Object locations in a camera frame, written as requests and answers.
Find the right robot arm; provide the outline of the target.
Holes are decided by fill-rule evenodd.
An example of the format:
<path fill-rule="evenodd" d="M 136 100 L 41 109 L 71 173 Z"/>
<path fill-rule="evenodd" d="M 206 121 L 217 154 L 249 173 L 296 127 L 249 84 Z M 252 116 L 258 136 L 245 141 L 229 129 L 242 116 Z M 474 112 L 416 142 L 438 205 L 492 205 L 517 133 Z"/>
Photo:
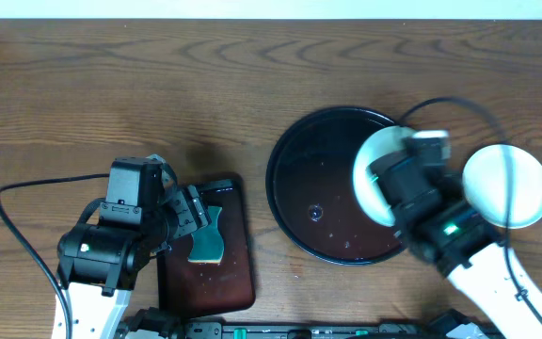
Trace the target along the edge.
<path fill-rule="evenodd" d="M 369 172 L 394 216 L 396 236 L 480 308 L 505 338 L 542 338 L 542 292 L 522 267 L 509 235 L 464 198 L 459 175 L 426 167 L 404 151 Z"/>

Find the green kitchen sponge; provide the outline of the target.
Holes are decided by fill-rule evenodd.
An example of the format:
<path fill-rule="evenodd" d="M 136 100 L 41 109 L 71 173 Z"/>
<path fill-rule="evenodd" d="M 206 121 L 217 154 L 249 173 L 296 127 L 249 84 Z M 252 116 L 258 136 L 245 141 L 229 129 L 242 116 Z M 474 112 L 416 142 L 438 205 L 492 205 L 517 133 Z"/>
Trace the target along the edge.
<path fill-rule="evenodd" d="M 222 261 L 225 243 L 218 228 L 222 208 L 209 206 L 211 223 L 192 233 L 193 246 L 187 260 L 195 264 L 219 264 Z"/>

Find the mint plate with ketchup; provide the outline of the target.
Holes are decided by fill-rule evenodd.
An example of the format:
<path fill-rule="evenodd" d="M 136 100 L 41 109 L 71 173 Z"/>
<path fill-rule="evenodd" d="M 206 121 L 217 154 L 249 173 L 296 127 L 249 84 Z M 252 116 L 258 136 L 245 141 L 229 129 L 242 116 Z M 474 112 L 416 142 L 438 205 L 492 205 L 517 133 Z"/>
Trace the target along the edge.
<path fill-rule="evenodd" d="M 360 209 L 372 221 L 385 226 L 394 225 L 394 215 L 387 204 L 369 166 L 380 157 L 402 151 L 402 139 L 416 131 L 408 127 L 385 127 L 371 134 L 357 152 L 352 170 L 352 183 Z"/>

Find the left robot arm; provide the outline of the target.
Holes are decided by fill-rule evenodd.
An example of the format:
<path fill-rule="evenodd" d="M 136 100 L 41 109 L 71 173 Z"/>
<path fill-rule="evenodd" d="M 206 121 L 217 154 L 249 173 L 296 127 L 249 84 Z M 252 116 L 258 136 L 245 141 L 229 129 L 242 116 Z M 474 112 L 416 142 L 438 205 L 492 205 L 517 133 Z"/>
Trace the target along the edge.
<path fill-rule="evenodd" d="M 114 337 L 140 270 L 217 219 L 217 207 L 207 206 L 194 186 L 166 192 L 160 184 L 110 184 L 58 242 L 53 337 Z"/>

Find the white plate with smears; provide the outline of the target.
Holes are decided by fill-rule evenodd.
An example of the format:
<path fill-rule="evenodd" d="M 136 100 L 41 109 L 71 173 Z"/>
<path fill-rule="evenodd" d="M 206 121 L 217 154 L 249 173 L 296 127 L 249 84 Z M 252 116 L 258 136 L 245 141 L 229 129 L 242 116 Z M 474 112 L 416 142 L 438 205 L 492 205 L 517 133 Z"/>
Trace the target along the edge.
<path fill-rule="evenodd" d="M 462 180 L 468 202 L 498 227 L 521 229 L 542 218 L 542 164 L 518 147 L 478 150 L 466 162 Z"/>

